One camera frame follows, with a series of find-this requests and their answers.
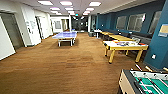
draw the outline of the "floor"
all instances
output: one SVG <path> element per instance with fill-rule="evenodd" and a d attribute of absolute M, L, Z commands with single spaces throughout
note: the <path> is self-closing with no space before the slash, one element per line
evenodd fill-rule
<path fill-rule="evenodd" d="M 117 94 L 122 69 L 135 55 L 116 51 L 112 64 L 101 39 L 78 33 L 75 44 L 49 37 L 0 61 L 0 94 Z"/>

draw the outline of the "table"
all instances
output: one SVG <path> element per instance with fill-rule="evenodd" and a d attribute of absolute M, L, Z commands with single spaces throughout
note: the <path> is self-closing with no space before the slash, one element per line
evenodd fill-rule
<path fill-rule="evenodd" d="M 164 73 L 122 70 L 117 94 L 168 94 L 167 75 Z"/>
<path fill-rule="evenodd" d="M 135 41 L 103 41 L 105 45 L 105 56 L 108 50 L 112 50 L 109 64 L 112 63 L 116 50 L 139 50 L 135 62 L 139 62 L 143 50 L 147 50 L 148 45 L 138 45 Z"/>
<path fill-rule="evenodd" d="M 109 35 L 109 37 L 112 37 L 112 38 L 119 40 L 119 41 L 134 41 L 133 39 L 130 39 L 130 38 L 127 38 L 127 37 L 124 37 L 121 35 Z"/>
<path fill-rule="evenodd" d="M 102 32 L 101 30 L 94 30 L 94 32 L 97 34 L 96 38 L 99 39 L 99 32 Z"/>
<path fill-rule="evenodd" d="M 114 33 L 110 33 L 110 32 L 100 32 L 103 35 L 103 40 L 104 40 L 104 36 L 105 35 L 114 35 Z"/>
<path fill-rule="evenodd" d="M 56 35 L 54 35 L 52 38 L 53 39 L 58 39 L 58 45 L 59 47 L 61 46 L 61 41 L 70 41 L 71 46 L 75 42 L 75 38 L 77 36 L 77 32 L 61 32 Z"/>

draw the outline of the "glass wall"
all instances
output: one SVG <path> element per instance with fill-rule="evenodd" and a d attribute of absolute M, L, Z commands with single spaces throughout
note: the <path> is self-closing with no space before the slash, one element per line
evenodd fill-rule
<path fill-rule="evenodd" d="M 125 21 L 126 21 L 126 16 L 118 17 L 116 28 L 117 29 L 124 29 Z"/>
<path fill-rule="evenodd" d="M 150 29 L 149 29 L 149 32 L 148 32 L 149 34 L 153 34 L 153 33 L 154 33 L 155 28 L 156 28 L 156 26 L 157 26 L 157 23 L 158 23 L 158 21 L 159 21 L 161 12 L 162 12 L 162 11 L 157 11 L 157 12 L 155 12 L 155 15 L 154 15 L 154 17 L 153 17 L 153 20 L 152 20 L 152 23 L 151 23 L 151 26 L 150 26 Z"/>
<path fill-rule="evenodd" d="M 131 15 L 129 17 L 127 30 L 140 32 L 144 21 L 145 14 Z"/>

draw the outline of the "ceiling light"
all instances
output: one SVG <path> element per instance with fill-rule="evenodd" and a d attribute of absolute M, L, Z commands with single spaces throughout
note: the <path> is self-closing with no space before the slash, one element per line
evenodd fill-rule
<path fill-rule="evenodd" d="M 94 8 L 87 8 L 86 10 L 88 10 L 88 11 L 93 11 Z"/>
<path fill-rule="evenodd" d="M 64 6 L 71 6 L 72 5 L 72 3 L 70 1 L 61 1 L 60 3 Z"/>
<path fill-rule="evenodd" d="M 81 17 L 81 19 L 85 18 L 84 16 Z"/>
<path fill-rule="evenodd" d="M 83 13 L 83 15 L 88 15 L 88 13 Z"/>
<path fill-rule="evenodd" d="M 85 11 L 84 13 L 90 13 L 90 11 Z"/>
<path fill-rule="evenodd" d="M 75 15 L 75 13 L 70 13 L 70 15 Z"/>
<path fill-rule="evenodd" d="M 62 15 L 61 13 L 56 13 L 57 15 Z"/>
<path fill-rule="evenodd" d="M 38 1 L 42 5 L 53 5 L 50 1 Z"/>
<path fill-rule="evenodd" d="M 57 8 L 57 7 L 52 7 L 52 8 L 50 8 L 51 10 L 60 10 L 59 8 Z"/>
<path fill-rule="evenodd" d="M 68 13 L 75 13 L 74 11 L 68 11 Z"/>
<path fill-rule="evenodd" d="M 66 10 L 73 10 L 73 8 L 65 8 Z"/>
<path fill-rule="evenodd" d="M 52 13 L 58 13 L 58 11 L 51 11 Z"/>
<path fill-rule="evenodd" d="M 90 2 L 89 6 L 99 6 L 100 2 Z"/>

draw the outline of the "dark blue wall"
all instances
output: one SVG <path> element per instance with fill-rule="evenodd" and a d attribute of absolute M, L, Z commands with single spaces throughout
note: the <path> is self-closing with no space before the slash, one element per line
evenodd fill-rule
<path fill-rule="evenodd" d="M 154 13 L 156 11 L 161 11 L 163 5 L 164 5 L 164 0 L 160 0 L 160 1 L 147 3 L 147 4 L 144 4 L 144 5 L 140 5 L 140 6 L 137 6 L 137 7 L 133 7 L 133 8 L 129 8 L 129 9 L 125 9 L 125 10 L 117 12 L 116 17 L 115 17 L 114 30 L 117 30 L 115 28 L 115 26 L 116 26 L 116 23 L 117 23 L 117 18 L 119 16 L 127 16 L 126 23 L 125 23 L 126 24 L 125 25 L 125 30 L 120 30 L 120 31 L 128 33 L 128 32 L 130 32 L 130 31 L 127 30 L 129 16 L 130 15 L 135 15 L 135 14 L 145 13 L 146 14 L 145 21 L 143 22 L 140 33 L 148 34 L 148 30 L 150 28 L 150 24 L 151 24 L 152 18 L 154 16 Z"/>
<path fill-rule="evenodd" d="M 158 36 L 162 24 L 168 24 L 168 0 L 165 2 L 161 17 L 144 60 L 145 63 L 157 69 L 168 67 L 168 37 Z M 156 59 L 151 58 L 153 54 L 156 55 Z"/>
<path fill-rule="evenodd" d="M 97 15 L 96 29 L 100 29 L 100 30 L 106 29 L 106 19 L 107 19 L 107 14 L 104 14 L 104 15 L 98 14 Z"/>
<path fill-rule="evenodd" d="M 119 12 L 108 13 L 108 14 L 99 14 L 98 19 L 97 19 L 97 23 L 98 23 L 97 28 L 103 29 L 103 30 L 104 29 L 117 30 L 116 29 L 117 18 L 119 16 L 127 16 L 126 23 L 125 23 L 126 24 L 125 30 L 120 30 L 120 31 L 128 33 L 128 32 L 130 32 L 127 30 L 129 16 L 135 15 L 135 14 L 146 13 L 146 18 L 145 18 L 145 21 L 142 25 L 140 33 L 148 34 L 148 30 L 150 28 L 150 24 L 151 24 L 152 18 L 154 16 L 154 13 L 156 11 L 162 10 L 164 2 L 165 2 L 165 0 L 158 0 L 158 1 L 151 2 L 151 3 L 140 5 L 137 7 L 125 9 L 125 10 L 122 10 Z"/>

